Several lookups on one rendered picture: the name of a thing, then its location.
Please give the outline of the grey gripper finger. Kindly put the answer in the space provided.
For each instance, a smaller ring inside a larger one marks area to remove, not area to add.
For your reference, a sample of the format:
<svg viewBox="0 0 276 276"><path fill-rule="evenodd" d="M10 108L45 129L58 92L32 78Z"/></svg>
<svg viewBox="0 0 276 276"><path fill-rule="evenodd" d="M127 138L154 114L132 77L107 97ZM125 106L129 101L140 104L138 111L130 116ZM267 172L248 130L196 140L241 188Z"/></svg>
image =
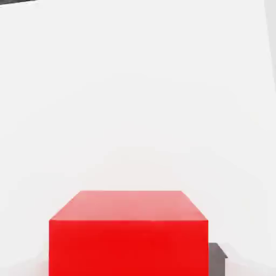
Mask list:
<svg viewBox="0 0 276 276"><path fill-rule="evenodd" d="M246 265L229 244L209 242L209 276L244 276Z"/></svg>

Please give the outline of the small red cube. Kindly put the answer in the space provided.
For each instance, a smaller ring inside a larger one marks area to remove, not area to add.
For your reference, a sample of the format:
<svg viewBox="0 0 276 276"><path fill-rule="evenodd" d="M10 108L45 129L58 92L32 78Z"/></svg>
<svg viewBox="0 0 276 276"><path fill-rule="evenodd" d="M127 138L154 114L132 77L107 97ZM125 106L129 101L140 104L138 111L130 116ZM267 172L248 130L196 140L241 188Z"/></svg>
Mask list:
<svg viewBox="0 0 276 276"><path fill-rule="evenodd" d="M49 221L49 276L209 276L208 220L180 191L81 191Z"/></svg>

